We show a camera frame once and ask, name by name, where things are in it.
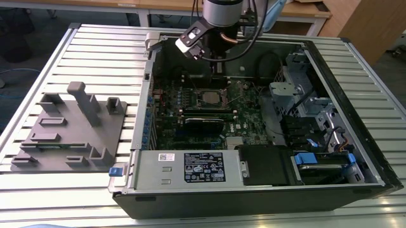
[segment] white table leg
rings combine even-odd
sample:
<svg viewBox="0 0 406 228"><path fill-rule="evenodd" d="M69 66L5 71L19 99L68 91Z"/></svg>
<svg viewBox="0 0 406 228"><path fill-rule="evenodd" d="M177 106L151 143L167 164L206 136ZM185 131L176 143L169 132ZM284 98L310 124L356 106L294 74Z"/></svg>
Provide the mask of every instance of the white table leg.
<svg viewBox="0 0 406 228"><path fill-rule="evenodd" d="M149 27L149 20L148 20L148 15L149 15L149 11L148 9L139 9L139 26L141 27Z"/></svg>
<svg viewBox="0 0 406 228"><path fill-rule="evenodd" d="M315 22L311 24L311 27L306 35L310 37L316 37L318 33L323 28L324 22L326 22L326 18L316 18Z"/></svg>

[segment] barcode sticker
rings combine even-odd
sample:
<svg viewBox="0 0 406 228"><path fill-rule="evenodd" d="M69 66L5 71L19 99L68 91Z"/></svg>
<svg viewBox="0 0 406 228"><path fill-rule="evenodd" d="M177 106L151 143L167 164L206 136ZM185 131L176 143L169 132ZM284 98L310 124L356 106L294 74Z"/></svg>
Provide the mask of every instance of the barcode sticker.
<svg viewBox="0 0 406 228"><path fill-rule="evenodd" d="M117 4L119 6L124 6L124 7L135 7L135 4Z"/></svg>
<svg viewBox="0 0 406 228"><path fill-rule="evenodd" d="M160 161L160 162L175 161L175 154L173 153L160 153L159 156L157 156L157 161Z"/></svg>
<svg viewBox="0 0 406 228"><path fill-rule="evenodd" d="M315 17L316 17L316 18L328 18L328 17L330 17L330 15L315 14Z"/></svg>

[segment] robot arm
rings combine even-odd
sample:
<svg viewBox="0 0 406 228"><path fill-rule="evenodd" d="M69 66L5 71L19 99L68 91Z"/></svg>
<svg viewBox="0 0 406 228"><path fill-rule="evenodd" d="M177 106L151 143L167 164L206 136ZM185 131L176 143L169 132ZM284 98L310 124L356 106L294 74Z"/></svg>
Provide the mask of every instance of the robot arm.
<svg viewBox="0 0 406 228"><path fill-rule="evenodd" d="M243 0L206 0L203 18L180 35L176 46L187 57L210 62L227 62L242 57L251 49L262 30L268 31L282 12L286 0L263 0L262 22L258 24L256 3L252 0L254 11L248 8L242 15ZM240 27L255 27L255 32L244 40L236 40ZM226 58L226 51L235 45L252 39L247 49L235 57Z"/></svg>

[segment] blue latch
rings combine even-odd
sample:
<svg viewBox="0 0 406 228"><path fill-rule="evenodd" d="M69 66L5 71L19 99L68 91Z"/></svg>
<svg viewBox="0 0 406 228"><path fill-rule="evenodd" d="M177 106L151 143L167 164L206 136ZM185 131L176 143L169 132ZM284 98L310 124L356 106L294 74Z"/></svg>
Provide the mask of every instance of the blue latch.
<svg viewBox="0 0 406 228"><path fill-rule="evenodd" d="M108 170L108 176L111 177L121 177L123 176L123 168L111 167Z"/></svg>
<svg viewBox="0 0 406 228"><path fill-rule="evenodd" d="M314 153L298 153L294 157L296 165L302 164L316 164L316 156Z"/></svg>
<svg viewBox="0 0 406 228"><path fill-rule="evenodd" d="M348 160L350 160L350 164L354 164L356 162L354 154L348 154Z"/></svg>

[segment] copper pipe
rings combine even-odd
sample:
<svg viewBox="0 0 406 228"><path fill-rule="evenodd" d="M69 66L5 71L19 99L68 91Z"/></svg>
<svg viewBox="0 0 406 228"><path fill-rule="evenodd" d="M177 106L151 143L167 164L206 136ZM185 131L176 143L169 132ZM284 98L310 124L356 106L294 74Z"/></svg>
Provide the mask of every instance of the copper pipe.
<svg viewBox="0 0 406 228"><path fill-rule="evenodd" d="M222 37L222 39L226 40L228 43L231 43L231 44L238 44L238 40L236 40L236 39L228 38L228 37L226 36L224 33L220 33L220 37Z"/></svg>

